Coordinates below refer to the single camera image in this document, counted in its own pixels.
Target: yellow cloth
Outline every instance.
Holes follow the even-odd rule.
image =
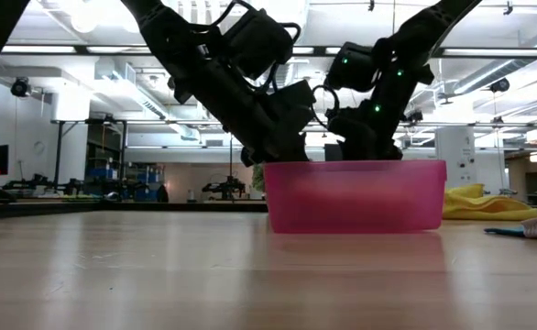
[[[522,221],[537,217],[537,209],[505,196],[483,197],[484,184],[449,189],[444,219]]]

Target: pipe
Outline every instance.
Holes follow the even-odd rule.
[[[527,41],[524,48],[537,48],[537,36]],[[490,85],[509,74],[512,74],[537,60],[519,59],[519,60],[494,60],[489,65],[480,70],[468,75],[451,86],[446,85],[445,95],[454,97],[463,94],[469,94],[484,86]],[[432,89],[441,86],[441,82],[432,86]],[[417,95],[412,99],[415,105],[420,105],[429,101],[433,96],[423,97],[422,94]]]
[[[38,1],[32,1],[32,3],[37,3],[40,6],[40,10],[43,14],[48,16],[50,19],[52,19],[55,23],[57,23],[62,29],[64,29],[67,33],[69,33],[72,37],[77,39],[77,41],[80,41],[83,44],[88,44],[87,40],[82,37],[77,31],[70,28],[67,24],[65,24],[60,18],[56,17],[53,13],[51,13],[45,6]]]

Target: wooden table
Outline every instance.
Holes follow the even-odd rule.
[[[287,236],[263,214],[0,220],[0,330],[537,329],[537,241],[492,225]]]

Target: plastic container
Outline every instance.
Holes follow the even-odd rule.
[[[441,160],[265,165],[276,233],[375,234],[437,229],[447,179]]]

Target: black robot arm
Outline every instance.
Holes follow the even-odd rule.
[[[393,134],[417,83],[430,84],[427,61],[445,37],[481,0],[442,0],[403,23],[399,31],[381,38],[373,49],[347,42],[334,59],[324,88],[367,92],[358,108],[328,110],[328,129],[345,138],[345,160],[398,160]]]
[[[159,0],[122,0],[140,26],[152,54],[172,76],[175,98],[195,96],[245,147],[242,161],[304,161],[305,136],[315,102],[306,81],[277,90],[272,82],[292,55],[299,26],[280,24],[264,10],[235,0],[210,26],[194,25]],[[223,35],[218,27],[236,4],[247,12]],[[292,38],[285,28],[295,28]],[[252,86],[269,71],[266,82]],[[272,83],[275,93],[267,94]]]

